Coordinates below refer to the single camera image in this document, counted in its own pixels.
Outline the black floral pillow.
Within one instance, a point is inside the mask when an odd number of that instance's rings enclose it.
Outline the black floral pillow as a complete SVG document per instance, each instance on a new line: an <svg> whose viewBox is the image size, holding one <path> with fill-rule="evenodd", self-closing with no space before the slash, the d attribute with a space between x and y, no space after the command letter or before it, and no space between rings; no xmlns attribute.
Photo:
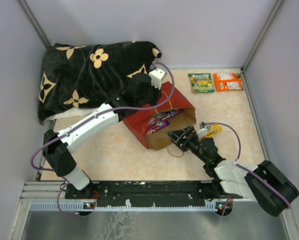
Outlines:
<svg viewBox="0 0 299 240"><path fill-rule="evenodd" d="M55 43L42 58L40 124L72 109L98 108L138 74L148 74L162 51L150 41L73 46Z"/></svg>

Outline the yellow m&m's packet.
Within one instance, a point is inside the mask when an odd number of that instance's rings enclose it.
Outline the yellow m&m's packet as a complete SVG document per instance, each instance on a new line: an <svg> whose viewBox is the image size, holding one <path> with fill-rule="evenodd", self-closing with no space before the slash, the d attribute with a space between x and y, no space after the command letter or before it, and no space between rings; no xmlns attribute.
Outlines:
<svg viewBox="0 0 299 240"><path fill-rule="evenodd" d="M222 131L222 128L218 124L208 125L205 130L198 134L200 140L204 138L211 138Z"/></svg>

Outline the green yellow snack packet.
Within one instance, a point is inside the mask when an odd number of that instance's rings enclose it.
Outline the green yellow snack packet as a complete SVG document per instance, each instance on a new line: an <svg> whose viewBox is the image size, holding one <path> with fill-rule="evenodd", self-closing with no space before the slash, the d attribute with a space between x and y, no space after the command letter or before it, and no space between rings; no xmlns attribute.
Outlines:
<svg viewBox="0 0 299 240"><path fill-rule="evenodd" d="M215 92L214 81L210 73L189 73L188 77L194 94Z"/></svg>

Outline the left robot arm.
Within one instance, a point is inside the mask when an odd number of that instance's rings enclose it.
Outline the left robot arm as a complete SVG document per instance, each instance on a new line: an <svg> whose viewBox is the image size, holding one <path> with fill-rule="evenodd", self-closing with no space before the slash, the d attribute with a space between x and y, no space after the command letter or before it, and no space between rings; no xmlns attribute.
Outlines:
<svg viewBox="0 0 299 240"><path fill-rule="evenodd" d="M82 198L94 192L90 178L80 169L72 154L87 140L138 112L144 105L155 106L162 95L165 72L137 73L128 85L111 96L93 113L58 132L44 134L43 156L57 176L75 187Z"/></svg>

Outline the purple snack packet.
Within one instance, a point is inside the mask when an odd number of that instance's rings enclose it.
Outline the purple snack packet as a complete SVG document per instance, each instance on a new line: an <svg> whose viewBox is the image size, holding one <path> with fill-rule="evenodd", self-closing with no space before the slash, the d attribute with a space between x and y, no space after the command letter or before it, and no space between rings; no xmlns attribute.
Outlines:
<svg viewBox="0 0 299 240"><path fill-rule="evenodd" d="M165 112L156 113L149 121L145 136L150 136L151 134L167 127L170 125L169 119L182 113L182 109L169 110Z"/></svg>

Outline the orange snack packet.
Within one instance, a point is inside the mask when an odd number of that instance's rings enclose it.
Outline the orange snack packet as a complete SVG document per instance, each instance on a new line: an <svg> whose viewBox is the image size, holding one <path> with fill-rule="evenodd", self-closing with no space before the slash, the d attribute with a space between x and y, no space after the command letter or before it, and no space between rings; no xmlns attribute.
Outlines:
<svg viewBox="0 0 299 240"><path fill-rule="evenodd" d="M240 91L244 89L240 73L214 73L213 77L218 92Z"/></svg>

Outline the red brown paper bag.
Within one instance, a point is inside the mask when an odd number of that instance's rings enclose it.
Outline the red brown paper bag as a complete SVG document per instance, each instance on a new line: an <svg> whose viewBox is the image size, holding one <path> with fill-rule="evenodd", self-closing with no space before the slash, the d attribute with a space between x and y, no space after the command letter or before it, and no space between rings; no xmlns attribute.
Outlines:
<svg viewBox="0 0 299 240"><path fill-rule="evenodd" d="M172 141L166 132L178 131L197 122L195 107L177 88L167 99L172 86L170 82L162 85L159 102L166 100L166 103L150 110L140 110L123 120L146 149L158 151L168 147Z"/></svg>

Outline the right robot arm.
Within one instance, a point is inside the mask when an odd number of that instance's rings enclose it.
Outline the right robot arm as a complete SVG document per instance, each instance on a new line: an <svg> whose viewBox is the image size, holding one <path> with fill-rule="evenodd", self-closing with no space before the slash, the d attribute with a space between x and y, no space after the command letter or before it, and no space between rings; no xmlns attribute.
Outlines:
<svg viewBox="0 0 299 240"><path fill-rule="evenodd" d="M204 163L203 169L216 181L212 190L219 198L239 196L277 217L299 196L297 187L271 161L245 164L227 160L218 153L214 139L199 138L193 126L166 135L182 152L190 151Z"/></svg>

